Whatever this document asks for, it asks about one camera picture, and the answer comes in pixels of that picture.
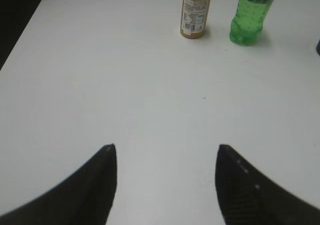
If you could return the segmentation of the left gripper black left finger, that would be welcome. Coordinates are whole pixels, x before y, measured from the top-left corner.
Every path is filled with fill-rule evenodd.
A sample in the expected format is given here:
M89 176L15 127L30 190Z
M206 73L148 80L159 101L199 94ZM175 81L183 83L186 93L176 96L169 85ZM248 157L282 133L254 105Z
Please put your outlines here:
M105 225L117 190L117 152L104 145L38 198L1 215L2 225Z

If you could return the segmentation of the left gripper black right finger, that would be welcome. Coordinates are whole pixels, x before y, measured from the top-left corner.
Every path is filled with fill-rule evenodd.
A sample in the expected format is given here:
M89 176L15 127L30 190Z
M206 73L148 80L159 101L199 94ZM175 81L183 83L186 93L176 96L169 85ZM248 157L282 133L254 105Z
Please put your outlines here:
M218 148L215 189L227 225L318 225L320 210L269 179L228 144Z

